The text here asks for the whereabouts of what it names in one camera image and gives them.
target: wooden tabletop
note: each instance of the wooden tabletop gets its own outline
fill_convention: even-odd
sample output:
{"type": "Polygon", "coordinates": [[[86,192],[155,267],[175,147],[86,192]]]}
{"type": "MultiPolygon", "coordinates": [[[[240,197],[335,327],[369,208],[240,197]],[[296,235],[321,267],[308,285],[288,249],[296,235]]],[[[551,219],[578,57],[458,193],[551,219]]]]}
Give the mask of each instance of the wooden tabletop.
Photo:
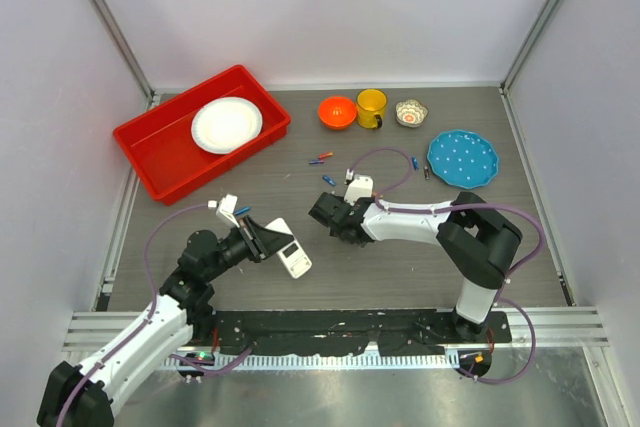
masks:
{"type": "MultiPolygon", "coordinates": [[[[250,206],[250,215],[262,225],[284,217],[313,261],[311,270],[293,280],[273,258],[261,264],[245,262],[213,282],[212,304],[223,309],[350,309],[453,307],[460,293],[462,276],[436,246],[407,242],[376,242],[360,248],[329,237],[328,230],[308,212],[323,191],[344,193],[344,174],[361,154],[383,146],[405,149],[424,165],[429,142],[440,132],[471,130],[489,140],[500,156],[500,173],[475,192],[484,200],[500,202],[532,214],[536,209],[508,119],[497,88],[389,89],[388,111],[382,129],[366,130],[354,123],[345,131],[324,128],[317,117],[318,104],[331,95],[355,99],[357,91],[275,92],[291,114],[287,135],[246,160],[232,171],[166,207],[150,199],[140,185],[111,296],[109,310],[141,310],[150,291],[142,268],[142,248],[156,224],[178,209],[226,193],[239,197],[238,207],[250,206]],[[395,104],[417,99],[429,109],[425,123],[417,129],[400,126],[395,104]],[[319,166],[309,159],[326,151],[334,156],[319,166]],[[336,187],[322,180],[327,174],[336,187]]],[[[406,162],[393,153],[374,156],[358,168],[373,177],[378,188],[397,180],[406,162]]],[[[403,203],[433,203],[455,199],[459,189],[422,171],[402,187],[385,196],[403,203]]],[[[519,218],[507,215],[524,234],[518,257],[537,242],[535,230],[519,218]]],[[[212,212],[188,213],[167,224],[156,236],[150,263],[158,284],[176,267],[191,233],[199,229],[226,236],[212,212]]],[[[545,251],[513,276],[505,296],[525,306],[566,305],[549,252],[545,251]]]]}

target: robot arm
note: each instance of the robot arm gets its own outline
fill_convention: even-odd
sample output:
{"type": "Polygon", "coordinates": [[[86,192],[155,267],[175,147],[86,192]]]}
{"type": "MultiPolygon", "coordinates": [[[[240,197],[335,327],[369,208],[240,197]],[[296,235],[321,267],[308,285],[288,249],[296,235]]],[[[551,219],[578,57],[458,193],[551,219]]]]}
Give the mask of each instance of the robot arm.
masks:
{"type": "MultiPolygon", "coordinates": [[[[236,219],[232,215],[233,196],[225,197],[220,205],[212,202],[210,207],[217,208],[216,215],[231,228],[229,235],[218,239],[208,230],[194,232],[178,267],[159,289],[150,321],[153,302],[129,327],[80,365],[59,364],[45,388],[37,417],[39,425],[54,427],[72,390],[94,366],[101,365],[88,376],[63,425],[113,426],[114,417],[129,397],[170,354],[194,338],[204,338],[212,330],[213,308],[209,305],[214,294],[212,280],[243,260],[259,263],[283,250],[291,250],[294,245],[303,252],[281,219],[277,224],[280,227],[273,229],[258,225],[249,216],[236,219]],[[106,355],[118,348],[105,360],[106,355]]],[[[306,256],[304,259],[308,263],[304,268],[308,269],[310,262],[306,256]]],[[[297,273],[302,272],[299,264],[293,266],[297,273]]],[[[285,265],[293,275],[292,266],[285,265]]]]}
{"type": "Polygon", "coordinates": [[[382,240],[411,240],[441,246],[464,277],[455,309],[456,331],[464,339],[482,334],[494,299],[516,254],[522,234],[495,210],[465,210],[441,214],[403,213],[403,210],[433,212],[451,205],[484,201],[464,192],[455,201],[438,204],[395,204],[372,196],[370,177],[356,175],[344,197],[323,193],[309,215],[329,235],[361,246],[382,240]]]}

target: red plastic tray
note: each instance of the red plastic tray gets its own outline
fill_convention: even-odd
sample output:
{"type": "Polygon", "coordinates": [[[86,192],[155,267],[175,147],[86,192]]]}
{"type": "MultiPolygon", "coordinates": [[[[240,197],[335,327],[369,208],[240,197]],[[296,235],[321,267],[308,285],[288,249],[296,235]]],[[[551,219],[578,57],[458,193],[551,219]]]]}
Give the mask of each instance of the red plastic tray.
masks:
{"type": "Polygon", "coordinates": [[[242,65],[236,65],[121,125],[113,135],[151,198],[171,205],[284,137],[289,114],[242,65]],[[202,150],[191,137],[198,110],[220,97],[242,97],[262,112],[260,134],[230,154],[202,150]]]}

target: small white box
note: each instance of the small white box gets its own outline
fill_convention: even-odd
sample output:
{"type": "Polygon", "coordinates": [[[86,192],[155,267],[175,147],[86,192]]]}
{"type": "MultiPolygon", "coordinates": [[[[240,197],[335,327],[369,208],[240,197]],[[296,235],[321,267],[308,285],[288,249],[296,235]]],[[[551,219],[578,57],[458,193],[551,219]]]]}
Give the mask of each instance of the small white box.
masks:
{"type": "MultiPolygon", "coordinates": [[[[291,232],[291,229],[283,218],[274,220],[266,227],[267,229],[275,230],[276,232],[293,235],[293,232],[291,232]]],[[[297,240],[294,240],[286,247],[280,249],[278,252],[278,258],[294,279],[302,277],[311,268],[311,259],[309,259],[309,256],[305,253],[300,242],[297,240]]]]}

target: yellow mug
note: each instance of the yellow mug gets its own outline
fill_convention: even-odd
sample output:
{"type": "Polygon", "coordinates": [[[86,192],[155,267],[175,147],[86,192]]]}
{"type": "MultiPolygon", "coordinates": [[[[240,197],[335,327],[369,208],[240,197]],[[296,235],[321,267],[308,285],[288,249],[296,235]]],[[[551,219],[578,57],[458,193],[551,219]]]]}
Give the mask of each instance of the yellow mug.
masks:
{"type": "Polygon", "coordinates": [[[377,89],[366,89],[356,99],[358,123],[365,129],[379,129],[387,107],[387,96],[377,89]]]}

